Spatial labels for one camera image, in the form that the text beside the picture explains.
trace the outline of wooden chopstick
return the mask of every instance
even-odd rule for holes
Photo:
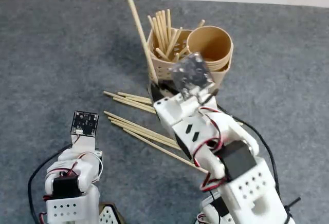
[[[164,145],[166,145],[166,146],[169,146],[169,147],[175,148],[175,149],[177,149],[177,150],[181,150],[181,148],[180,148],[179,146],[174,145],[174,144],[171,144],[171,143],[167,143],[167,142],[161,140],[160,138],[157,138],[157,137],[154,137],[154,136],[152,136],[152,135],[150,135],[150,134],[147,134],[147,133],[145,133],[145,132],[142,132],[142,131],[140,131],[140,130],[134,128],[133,126],[128,125],[127,123],[121,122],[121,121],[119,121],[119,120],[111,120],[111,123],[112,123],[112,124],[115,124],[115,125],[117,125],[117,126],[119,126],[119,127],[121,127],[121,128],[125,128],[125,129],[128,129],[128,130],[131,130],[131,131],[134,132],[134,133],[137,133],[137,134],[139,134],[139,135],[141,135],[141,136],[143,136],[143,137],[146,137],[146,138],[152,139],[152,140],[154,140],[154,141],[156,141],[156,142],[162,143],[162,144],[164,144]]]
[[[203,25],[205,24],[205,20],[201,20],[200,22],[199,22],[199,24],[197,25],[197,28],[199,28],[199,27],[202,27]],[[184,53],[186,53],[187,52],[187,45],[186,45],[186,47],[185,48],[183,48],[182,50],[181,50],[181,52],[179,52],[179,57],[181,57]]]
[[[168,47],[169,41],[168,41],[168,35],[167,35],[166,13],[164,10],[162,10],[159,13],[160,13],[160,19],[161,19],[161,23],[162,23],[164,42],[165,42],[166,46]]]
[[[145,104],[152,104],[151,100],[143,100],[143,99],[139,99],[139,98],[135,98],[135,97],[125,97],[127,99],[130,99],[132,101],[135,102],[140,102],[140,103],[145,103]]]
[[[179,160],[179,161],[181,161],[181,162],[183,162],[183,163],[185,163],[185,164],[187,164],[187,165],[189,165],[189,166],[192,166],[192,167],[198,169],[199,171],[201,171],[201,172],[203,172],[203,173],[205,173],[205,174],[208,173],[207,170],[205,170],[205,169],[203,169],[203,168],[201,168],[201,167],[196,167],[195,165],[193,165],[193,164],[192,164],[191,162],[189,162],[188,160],[185,160],[185,159],[183,159],[182,157],[180,157],[180,156],[178,156],[178,155],[176,155],[176,154],[174,154],[174,153],[171,153],[171,152],[168,151],[168,150],[165,150],[164,148],[162,148],[162,147],[160,147],[160,146],[158,146],[158,145],[156,145],[156,144],[150,142],[149,140],[147,140],[147,139],[141,137],[140,135],[138,135],[138,134],[136,134],[136,133],[134,133],[134,132],[132,132],[132,131],[130,131],[130,130],[128,130],[128,129],[125,129],[125,128],[124,128],[123,130],[124,130],[125,132],[129,133],[130,135],[134,136],[135,138],[138,138],[139,140],[141,140],[141,141],[147,143],[148,145],[150,145],[150,146],[152,146],[152,147],[154,147],[154,148],[157,148],[158,150],[160,150],[160,151],[166,153],[167,155],[169,155],[169,156],[171,156],[171,157],[174,157],[175,159],[177,159],[177,160]]]
[[[179,52],[179,57],[181,57],[183,54],[187,52],[187,47],[183,48],[181,52]]]
[[[108,92],[108,91],[103,91],[103,93],[107,96],[113,97],[113,100],[115,100],[115,101],[130,105],[130,106],[133,106],[133,107],[138,107],[138,108],[143,109],[145,111],[149,111],[151,113],[156,114],[155,109],[153,107],[148,106],[148,105],[145,105],[145,104],[127,99],[125,97],[118,96],[118,95],[113,94],[113,93]]]
[[[152,131],[152,130],[149,130],[149,129],[147,129],[147,128],[141,126],[141,125],[138,125],[138,124],[136,124],[136,123],[134,123],[134,122],[131,122],[131,121],[129,121],[129,120],[126,120],[126,119],[124,119],[124,118],[122,118],[122,117],[120,117],[120,116],[117,116],[117,115],[115,115],[115,114],[112,114],[112,113],[110,113],[110,112],[108,112],[108,111],[104,111],[104,113],[105,113],[106,115],[112,117],[112,118],[115,118],[115,119],[120,120],[120,121],[122,121],[122,122],[125,122],[125,123],[127,123],[127,124],[129,124],[129,125],[132,125],[132,126],[134,126],[134,127],[137,127],[137,128],[139,128],[140,130],[142,130],[142,131],[144,131],[144,132],[146,132],[146,133],[148,133],[148,134],[150,134],[150,135],[152,135],[152,136],[155,136],[155,137],[161,138],[161,139],[162,139],[163,141],[165,141],[165,142],[168,142],[168,143],[171,143],[171,144],[174,144],[174,145],[177,144],[176,141],[173,140],[173,139],[167,138],[167,137],[164,136],[164,135],[161,135],[161,134],[156,133],[156,132],[154,132],[154,131]]]
[[[179,53],[175,53],[175,57],[173,59],[173,62],[177,62],[179,60]]]
[[[121,102],[121,103],[126,104],[126,105],[129,105],[129,106],[132,106],[132,107],[136,107],[136,108],[139,108],[139,109],[148,111],[148,112],[153,113],[153,114],[156,114],[156,111],[150,109],[150,107],[144,107],[144,106],[142,106],[142,104],[137,105],[137,104],[134,103],[134,101],[129,100],[129,99],[124,99],[124,98],[121,99],[121,98],[113,97],[113,100],[114,101],[117,101],[117,102]]]
[[[202,27],[205,24],[205,20],[201,20],[198,25],[197,28]]]
[[[169,58],[161,51],[161,49],[156,48],[155,51],[165,60],[165,61],[170,61]]]
[[[163,50],[167,49],[166,43],[165,43],[165,37],[163,35],[163,27],[162,27],[162,23],[161,23],[161,19],[160,19],[160,14],[157,12],[156,14],[156,22],[158,25],[158,30],[159,30],[159,34],[160,34],[160,38],[161,38],[161,42],[163,45]]]
[[[173,38],[171,38],[171,42],[170,42],[170,44],[168,46],[168,49],[167,49],[167,52],[166,52],[167,57],[169,56],[170,52],[173,50],[173,48],[174,48],[174,46],[175,46],[182,30],[183,30],[183,28],[180,27],[180,29],[175,32]]]
[[[129,94],[129,93],[124,93],[124,92],[118,92],[118,95],[119,96],[124,96],[124,97],[133,97],[133,98],[137,98],[137,99],[143,99],[143,100],[146,100],[146,101],[151,101],[150,98],[140,97],[140,96],[137,96],[137,95],[133,95],[133,94]]]
[[[154,81],[157,83],[158,82],[158,77],[156,76],[156,72],[155,72],[154,65],[153,65],[153,62],[152,62],[152,59],[151,59],[148,43],[147,43],[146,38],[145,38],[145,34],[144,34],[144,31],[143,31],[143,28],[142,28],[142,24],[140,23],[140,20],[139,20],[139,16],[138,16],[138,13],[137,13],[137,9],[136,9],[134,0],[128,0],[128,3],[129,3],[129,6],[130,6],[130,9],[132,11],[134,20],[135,20],[135,24],[136,24],[136,27],[137,27],[137,30],[138,30],[138,33],[139,33],[140,40],[142,42],[142,46],[143,46],[143,49],[144,49],[146,59],[148,61],[148,66],[149,66],[149,69],[150,69],[151,76],[154,79]]]
[[[168,24],[168,44],[171,41],[171,16],[170,9],[167,9],[167,24]]]
[[[154,32],[154,35],[155,35],[155,37],[158,41],[159,48],[161,48],[163,50],[163,46],[162,46],[162,43],[161,43],[159,32],[158,32],[157,28],[155,28],[155,25],[154,25],[154,22],[153,22],[151,16],[148,16],[148,19],[149,19],[149,22],[151,24],[152,30]]]

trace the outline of red wire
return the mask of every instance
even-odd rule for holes
[[[212,111],[212,112],[215,112],[215,113],[220,113],[218,110],[213,109],[213,108],[210,108],[210,107],[201,107],[200,109],[205,109],[205,110],[209,110],[209,111]],[[209,118],[211,124],[212,124],[212,125],[218,130],[218,132],[219,132],[219,137],[215,137],[215,138],[207,139],[207,140],[205,140],[204,142],[202,142],[202,143],[196,148],[196,150],[195,150],[194,153],[193,153],[193,161],[194,161],[194,164],[195,164],[196,166],[200,166],[200,165],[199,165],[199,163],[197,162],[197,160],[195,159],[195,155],[196,155],[196,153],[198,152],[198,150],[199,150],[204,144],[206,144],[206,143],[208,143],[209,141],[212,141],[212,140],[217,140],[217,145],[216,145],[216,147],[215,147],[215,148],[212,148],[213,151],[220,150],[221,147],[223,146],[223,141],[221,140],[221,131],[220,131],[220,128],[218,127],[217,123],[216,123],[214,120],[212,120],[207,114],[205,114],[205,115]],[[205,188],[205,189],[202,189],[203,192],[207,192],[207,191],[211,191],[211,190],[213,190],[213,189],[216,189],[216,188],[218,188],[220,185],[222,185],[222,184],[226,181],[226,177],[224,177],[224,178],[222,178],[222,179],[216,179],[216,178],[214,178],[214,179],[210,179],[210,176],[211,176],[211,174],[208,173],[207,176],[206,176],[206,178],[204,179],[203,183],[201,184],[201,188],[204,188],[206,185],[211,184],[211,183],[214,183],[214,182],[216,182],[216,181],[218,181],[218,183],[217,183],[217,184],[214,184],[214,185],[211,185],[211,186],[209,186],[209,187],[207,187],[207,188]]]
[[[78,164],[78,162],[76,161],[75,163],[73,163],[71,169],[67,172],[67,175],[69,175],[71,172],[73,172],[73,168]]]
[[[66,168],[66,167],[59,167],[59,168],[57,168],[57,169],[52,169],[52,170],[50,170],[47,174],[49,174],[49,173],[51,173],[51,172],[54,172],[54,171],[61,171],[61,170],[66,170],[66,171],[70,171],[71,169],[68,169],[68,168]]]
[[[213,112],[215,112],[215,113],[220,113],[218,110],[213,109],[213,108],[211,108],[211,107],[201,107],[200,109],[205,109],[205,110],[213,111]]]
[[[39,221],[40,221],[41,224],[45,224],[45,221],[43,219],[43,216],[46,215],[46,214],[47,214],[47,212],[41,212],[41,213],[39,213]]]
[[[210,142],[210,141],[212,141],[212,140],[218,140],[218,137],[213,137],[213,138],[209,138],[209,139],[207,139],[207,140],[205,140],[205,141],[203,141],[201,144],[199,144],[199,146],[196,148],[196,150],[194,151],[194,153],[193,153],[193,161],[194,161],[194,164],[197,166],[197,167],[200,167],[200,164],[197,162],[197,160],[195,159],[195,155],[196,155],[196,153],[199,151],[199,149],[205,144],[205,143],[208,143],[208,142]]]

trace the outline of circuit board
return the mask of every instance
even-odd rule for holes
[[[96,113],[75,111],[71,126],[71,134],[95,137],[98,118],[99,115]]]

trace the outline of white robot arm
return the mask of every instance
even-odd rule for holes
[[[95,143],[98,118],[98,114],[75,111],[72,147],[47,169],[44,200],[48,223],[122,223],[111,204],[99,213],[100,194],[94,185],[103,171],[102,152]]]
[[[201,203],[196,223],[295,224],[256,140],[208,93],[213,82],[201,56],[189,55],[171,72],[180,93],[154,99],[154,108],[187,157],[209,172],[200,189],[213,196]]]

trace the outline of tan cup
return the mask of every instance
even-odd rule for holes
[[[211,71],[219,71],[232,57],[233,42],[225,30],[215,26],[203,26],[190,33],[187,48],[189,53],[201,53]]]

